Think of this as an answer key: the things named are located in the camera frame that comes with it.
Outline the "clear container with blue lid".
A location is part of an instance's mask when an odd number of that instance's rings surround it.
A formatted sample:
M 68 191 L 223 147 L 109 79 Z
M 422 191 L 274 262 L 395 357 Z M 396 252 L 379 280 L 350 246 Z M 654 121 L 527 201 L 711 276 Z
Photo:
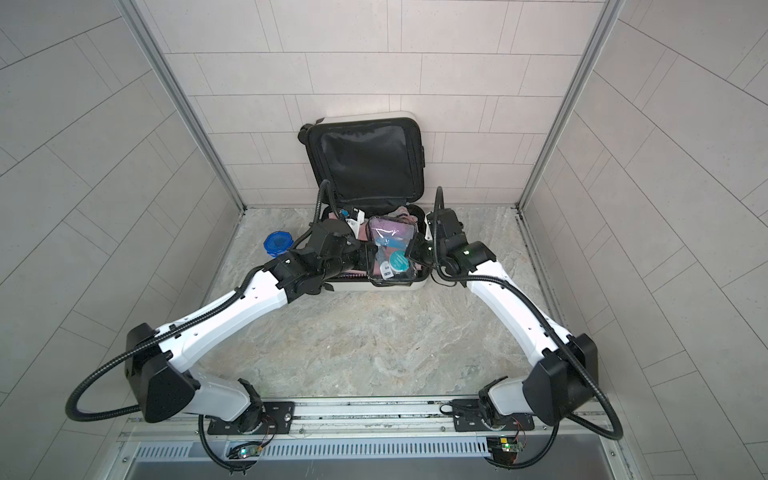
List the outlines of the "clear container with blue lid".
M 278 257 L 286 253 L 294 244 L 294 239 L 289 232 L 274 231 L 263 242 L 263 247 L 270 257 Z

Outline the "black and white suitcase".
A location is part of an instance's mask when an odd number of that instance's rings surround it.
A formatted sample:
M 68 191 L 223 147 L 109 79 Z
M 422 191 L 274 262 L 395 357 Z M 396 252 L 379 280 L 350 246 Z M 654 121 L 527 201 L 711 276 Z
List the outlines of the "black and white suitcase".
M 425 230 L 416 202 L 425 191 L 422 134 L 408 112 L 325 117 L 301 127 L 315 180 L 328 180 L 336 205 L 407 220 Z

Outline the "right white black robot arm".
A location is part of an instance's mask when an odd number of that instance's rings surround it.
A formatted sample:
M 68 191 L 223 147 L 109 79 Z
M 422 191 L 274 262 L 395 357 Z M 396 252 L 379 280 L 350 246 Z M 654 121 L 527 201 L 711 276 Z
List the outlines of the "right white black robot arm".
M 469 242 L 454 210 L 436 190 L 426 216 L 431 245 L 427 265 L 441 280 L 467 288 L 480 298 L 513 335 L 531 365 L 522 380 L 503 378 L 478 393 L 481 416 L 498 428 L 525 402 L 531 414 L 555 427 L 567 419 L 609 440 L 624 429 L 608 396 L 599 386 L 595 342 L 572 335 L 552 321 L 520 290 L 497 256 L 480 241 Z

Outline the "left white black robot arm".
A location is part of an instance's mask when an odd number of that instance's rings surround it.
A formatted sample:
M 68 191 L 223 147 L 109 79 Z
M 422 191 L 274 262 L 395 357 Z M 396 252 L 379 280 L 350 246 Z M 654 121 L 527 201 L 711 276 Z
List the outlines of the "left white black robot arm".
M 65 404 L 66 416 L 75 422 L 95 422 L 139 412 L 146 422 L 158 423 L 187 413 L 231 423 L 241 433 L 259 428 L 265 407 L 251 383 L 207 377 L 194 367 L 255 320 L 304 295 L 320 294 L 329 279 L 356 265 L 362 246 L 342 218 L 329 180 L 319 184 L 316 203 L 328 204 L 333 217 L 315 217 L 295 246 L 252 268 L 229 295 L 158 329 L 147 324 L 134 328 L 126 352 L 97 368 L 73 390 Z M 84 393 L 120 365 L 126 367 L 136 404 L 102 412 L 80 410 Z

